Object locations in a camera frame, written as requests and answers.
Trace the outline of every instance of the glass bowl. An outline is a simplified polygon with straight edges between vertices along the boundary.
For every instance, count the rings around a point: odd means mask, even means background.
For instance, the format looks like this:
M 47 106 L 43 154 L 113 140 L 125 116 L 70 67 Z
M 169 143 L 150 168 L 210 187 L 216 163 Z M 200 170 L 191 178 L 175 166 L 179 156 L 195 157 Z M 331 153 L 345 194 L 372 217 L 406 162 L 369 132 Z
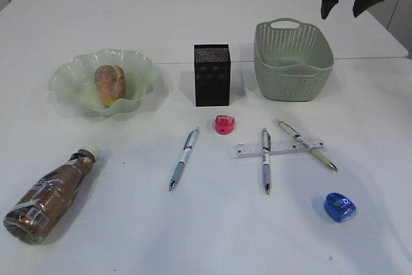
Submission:
M 95 71 L 103 64 L 122 67 L 126 77 L 125 98 L 108 107 L 100 102 L 95 84 Z M 59 101 L 75 106 L 86 116 L 110 117 L 137 109 L 159 74 L 152 60 L 136 51 L 105 48 L 78 55 L 63 64 L 53 74 L 47 89 L 54 91 Z

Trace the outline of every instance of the ballpoint pen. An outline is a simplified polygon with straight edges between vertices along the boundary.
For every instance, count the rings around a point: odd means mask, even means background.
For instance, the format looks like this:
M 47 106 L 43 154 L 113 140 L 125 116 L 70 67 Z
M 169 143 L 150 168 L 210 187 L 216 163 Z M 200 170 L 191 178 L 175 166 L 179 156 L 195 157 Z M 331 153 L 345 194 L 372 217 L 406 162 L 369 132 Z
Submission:
M 302 144 L 303 146 L 306 146 L 307 148 L 311 148 L 309 143 L 291 126 L 289 126 L 286 122 L 283 122 L 279 119 L 275 120 L 275 123 L 288 135 L 290 135 L 294 140 L 296 140 L 298 143 Z M 309 152 L 320 162 L 322 162 L 326 167 L 328 167 L 331 170 L 337 171 L 337 166 L 333 164 L 332 161 L 328 157 L 326 157 L 324 154 L 321 153 L 318 149 L 311 149 Z
M 187 137 L 186 143 L 183 146 L 182 157 L 179 160 L 176 168 L 174 169 L 173 176 L 170 179 L 169 191 L 171 191 L 173 187 L 179 182 L 179 179 L 182 176 L 183 170 L 185 169 L 185 166 L 186 166 L 187 161 L 189 160 L 189 157 L 191 156 L 194 144 L 196 143 L 196 140 L 198 139 L 199 134 L 200 134 L 200 128 L 196 127 L 196 129 L 190 132 L 189 136 Z
M 263 185 L 265 186 L 266 194 L 270 192 L 270 135 L 266 128 L 262 131 L 262 152 L 263 152 L 263 163 L 262 163 L 262 174 L 263 174 Z

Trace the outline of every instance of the bottle cap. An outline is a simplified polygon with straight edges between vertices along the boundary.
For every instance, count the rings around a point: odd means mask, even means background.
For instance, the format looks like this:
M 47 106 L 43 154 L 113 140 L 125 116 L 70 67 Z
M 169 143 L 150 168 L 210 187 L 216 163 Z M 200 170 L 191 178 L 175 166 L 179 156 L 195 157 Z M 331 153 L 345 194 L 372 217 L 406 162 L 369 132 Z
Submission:
M 86 146 L 83 146 L 81 149 L 84 149 L 85 151 L 88 151 L 95 157 L 95 162 L 98 160 L 100 156 L 100 151 L 98 150 L 97 146 L 95 144 L 89 143 L 86 144 Z

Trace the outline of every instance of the plastic bottle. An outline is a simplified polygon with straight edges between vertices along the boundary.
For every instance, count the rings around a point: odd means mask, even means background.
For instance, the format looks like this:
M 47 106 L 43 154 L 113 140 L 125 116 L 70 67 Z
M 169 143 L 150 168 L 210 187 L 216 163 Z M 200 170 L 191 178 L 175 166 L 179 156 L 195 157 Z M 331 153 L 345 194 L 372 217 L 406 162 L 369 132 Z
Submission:
M 88 144 L 44 175 L 5 216 L 6 229 L 26 243 L 41 243 L 70 207 L 98 156 L 97 147 Z

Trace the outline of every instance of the bread roll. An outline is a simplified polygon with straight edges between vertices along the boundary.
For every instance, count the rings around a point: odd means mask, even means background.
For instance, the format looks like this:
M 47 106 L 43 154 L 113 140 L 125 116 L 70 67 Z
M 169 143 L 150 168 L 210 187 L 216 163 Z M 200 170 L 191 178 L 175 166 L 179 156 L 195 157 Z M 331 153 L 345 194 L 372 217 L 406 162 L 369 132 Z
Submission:
M 119 66 L 105 64 L 98 67 L 95 82 L 100 101 L 105 106 L 111 106 L 126 95 L 126 79 L 123 69 Z

